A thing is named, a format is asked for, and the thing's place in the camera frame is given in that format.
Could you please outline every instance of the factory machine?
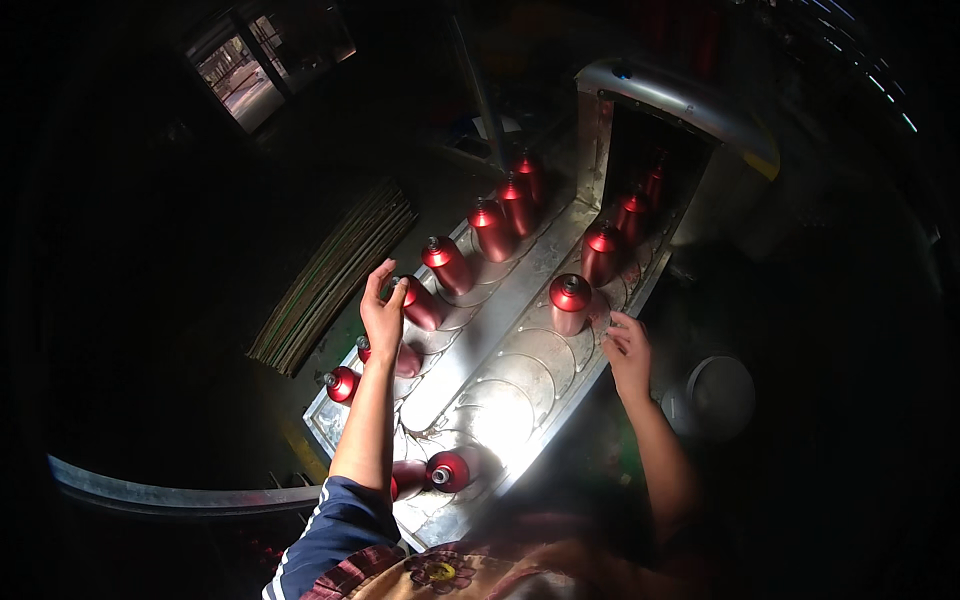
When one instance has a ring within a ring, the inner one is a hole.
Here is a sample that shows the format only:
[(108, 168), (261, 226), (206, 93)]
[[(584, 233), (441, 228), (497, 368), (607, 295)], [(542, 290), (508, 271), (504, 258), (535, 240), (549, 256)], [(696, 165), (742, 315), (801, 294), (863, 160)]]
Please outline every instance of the factory machine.
[[(415, 549), (457, 540), (507, 493), (607, 366), (610, 311), (636, 316), (675, 249), (711, 239), (759, 257), (749, 215), (780, 170), (759, 119), (649, 64), (576, 77), (575, 188), (537, 149), (425, 240), (394, 385), (394, 514)], [(358, 340), (303, 419), (332, 455), (363, 376)]]

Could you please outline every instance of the metal bucket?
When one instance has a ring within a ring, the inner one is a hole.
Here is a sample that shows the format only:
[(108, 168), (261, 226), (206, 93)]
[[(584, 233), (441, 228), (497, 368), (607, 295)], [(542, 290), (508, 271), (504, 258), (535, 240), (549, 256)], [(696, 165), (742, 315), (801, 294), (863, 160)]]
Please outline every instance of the metal bucket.
[(754, 414), (754, 380), (732, 356), (710, 356), (690, 373), (683, 390), (660, 403), (677, 435), (726, 442), (743, 431)]

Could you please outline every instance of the forearm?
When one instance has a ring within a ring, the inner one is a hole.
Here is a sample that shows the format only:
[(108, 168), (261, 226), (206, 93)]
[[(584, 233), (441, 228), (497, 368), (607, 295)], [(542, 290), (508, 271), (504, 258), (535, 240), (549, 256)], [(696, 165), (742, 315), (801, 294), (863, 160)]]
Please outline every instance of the forearm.
[(664, 542), (700, 510), (700, 482), (657, 403), (644, 393), (624, 405), (636, 433), (657, 541)]
[(394, 454), (395, 360), (395, 356), (372, 356), (367, 361), (344, 433), (330, 462), (330, 475), (342, 475), (381, 492), (388, 503)]

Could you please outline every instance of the person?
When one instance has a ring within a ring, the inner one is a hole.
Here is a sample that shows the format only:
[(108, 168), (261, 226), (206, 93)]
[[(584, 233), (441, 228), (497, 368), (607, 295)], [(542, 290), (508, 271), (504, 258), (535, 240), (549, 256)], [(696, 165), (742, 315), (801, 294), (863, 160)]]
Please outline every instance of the person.
[(406, 278), (386, 301), (380, 291), (395, 262), (370, 274), (360, 316), (371, 356), (330, 463), (320, 502), (283, 553), (266, 600), (367, 598), (700, 597), (707, 570), (696, 553), (671, 541), (700, 514), (700, 484), (659, 406), (650, 398), (651, 350), (642, 324), (611, 312), (603, 351), (636, 432), (646, 476), (656, 559), (639, 565), (551, 522), (541, 540), (475, 538), (406, 557), (396, 546), (390, 477), (393, 463), (394, 363), (403, 330)]

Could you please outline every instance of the floral pattern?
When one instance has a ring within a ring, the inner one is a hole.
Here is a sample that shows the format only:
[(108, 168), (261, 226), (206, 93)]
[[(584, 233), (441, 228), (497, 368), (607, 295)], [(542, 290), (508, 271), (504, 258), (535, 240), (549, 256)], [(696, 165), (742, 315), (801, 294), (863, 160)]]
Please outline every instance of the floral pattern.
[(404, 566), (410, 571), (414, 588), (431, 586), (438, 595), (466, 588), (477, 572), (475, 568), (467, 566), (462, 556), (449, 550), (414, 555), (406, 560)]

